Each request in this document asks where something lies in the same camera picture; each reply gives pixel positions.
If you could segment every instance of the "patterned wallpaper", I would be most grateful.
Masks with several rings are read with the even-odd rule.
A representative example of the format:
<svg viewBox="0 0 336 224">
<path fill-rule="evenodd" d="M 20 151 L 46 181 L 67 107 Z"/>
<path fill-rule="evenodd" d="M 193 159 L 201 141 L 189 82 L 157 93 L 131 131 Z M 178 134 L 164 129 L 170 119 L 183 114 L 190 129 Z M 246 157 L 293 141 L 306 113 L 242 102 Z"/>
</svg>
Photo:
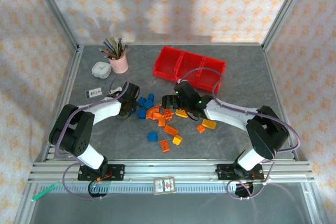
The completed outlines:
<svg viewBox="0 0 336 224">
<path fill-rule="evenodd" d="M 336 220 L 336 0 L 298 0 L 268 53 L 302 136 L 330 223 Z"/>
<path fill-rule="evenodd" d="M 13 223 L 73 50 L 44 0 L 1 0 L 0 17 L 0 223 Z"/>
<path fill-rule="evenodd" d="M 78 43 L 262 42 L 284 0 L 56 0 Z"/>
</svg>

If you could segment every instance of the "small card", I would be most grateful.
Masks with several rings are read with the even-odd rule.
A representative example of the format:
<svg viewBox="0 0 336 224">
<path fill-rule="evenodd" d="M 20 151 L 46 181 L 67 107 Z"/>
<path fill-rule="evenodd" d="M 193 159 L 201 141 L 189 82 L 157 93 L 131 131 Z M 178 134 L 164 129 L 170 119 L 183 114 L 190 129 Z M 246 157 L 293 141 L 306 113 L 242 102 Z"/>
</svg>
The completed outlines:
<svg viewBox="0 0 336 224">
<path fill-rule="evenodd" d="M 97 89 L 91 89 L 85 92 L 86 94 L 86 98 L 90 99 L 93 97 L 98 97 L 100 95 L 103 95 L 103 92 L 101 91 L 101 88 L 97 88 Z"/>
<path fill-rule="evenodd" d="M 176 192 L 175 178 L 155 178 L 154 179 L 154 195 L 172 194 Z"/>
</svg>

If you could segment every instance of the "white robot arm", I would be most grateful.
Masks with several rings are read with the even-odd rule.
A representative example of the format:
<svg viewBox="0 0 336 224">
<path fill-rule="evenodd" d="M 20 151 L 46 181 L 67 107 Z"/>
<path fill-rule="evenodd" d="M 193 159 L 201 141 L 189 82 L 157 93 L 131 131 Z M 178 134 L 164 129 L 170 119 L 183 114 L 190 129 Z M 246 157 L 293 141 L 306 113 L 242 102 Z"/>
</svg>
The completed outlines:
<svg viewBox="0 0 336 224">
<path fill-rule="evenodd" d="M 107 165 L 107 159 L 98 153 L 90 144 L 92 127 L 100 121 L 111 116 L 129 116 L 131 111 L 138 106 L 136 101 L 139 93 L 139 87 L 129 83 L 126 92 L 115 99 L 121 89 L 116 89 L 100 102 L 92 105 L 74 106 L 67 104 L 63 107 L 52 131 L 49 135 L 49 142 L 56 145 L 59 136 L 65 127 L 66 121 L 70 115 L 77 109 L 88 107 L 78 112 L 70 121 L 68 128 L 61 140 L 60 149 L 64 150 L 81 160 L 92 170 L 96 170 L 101 176 L 105 170 L 102 164 Z"/>
<path fill-rule="evenodd" d="M 177 95 L 162 97 L 162 107 L 165 109 L 182 109 L 197 118 L 221 121 L 248 133 L 251 147 L 243 151 L 234 163 L 235 173 L 240 177 L 264 159 L 273 159 L 288 138 L 289 132 L 283 125 L 255 115 L 266 114 L 278 118 L 270 107 L 248 109 L 220 100 L 217 103 L 210 95 L 201 97 L 187 81 L 177 83 L 174 90 Z"/>
</svg>

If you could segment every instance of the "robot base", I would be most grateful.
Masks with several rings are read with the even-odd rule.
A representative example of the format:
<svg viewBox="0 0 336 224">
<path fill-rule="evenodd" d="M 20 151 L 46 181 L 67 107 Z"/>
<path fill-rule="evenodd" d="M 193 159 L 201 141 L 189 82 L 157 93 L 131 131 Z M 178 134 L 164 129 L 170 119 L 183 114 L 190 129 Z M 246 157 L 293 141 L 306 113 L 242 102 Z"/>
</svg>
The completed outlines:
<svg viewBox="0 0 336 224">
<path fill-rule="evenodd" d="M 104 178 L 103 181 L 122 181 L 124 180 L 125 165 L 106 165 L 106 170 L 102 173 L 99 170 L 93 170 L 90 167 L 83 165 L 79 167 L 78 180 L 93 181 L 104 175 L 112 174 L 110 177 Z"/>
<path fill-rule="evenodd" d="M 218 180 L 255 180 L 265 179 L 263 167 L 257 164 L 251 170 L 239 170 L 234 164 L 218 164 L 215 171 L 218 175 Z"/>
</svg>

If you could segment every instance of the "red plastic bin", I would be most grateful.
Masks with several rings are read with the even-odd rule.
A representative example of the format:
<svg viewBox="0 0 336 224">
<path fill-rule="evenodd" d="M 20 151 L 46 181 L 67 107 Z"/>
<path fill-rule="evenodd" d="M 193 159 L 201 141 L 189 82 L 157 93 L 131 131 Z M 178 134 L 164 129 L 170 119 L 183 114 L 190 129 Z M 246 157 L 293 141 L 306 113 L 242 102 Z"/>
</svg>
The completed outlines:
<svg viewBox="0 0 336 224">
<path fill-rule="evenodd" d="M 223 74 L 226 62 L 176 48 L 163 47 L 155 61 L 153 75 L 177 81 L 190 70 L 199 67 L 211 68 Z M 213 86 L 220 80 L 220 75 L 208 70 L 199 70 L 189 74 L 186 79 L 193 87 L 212 92 Z"/>
</svg>

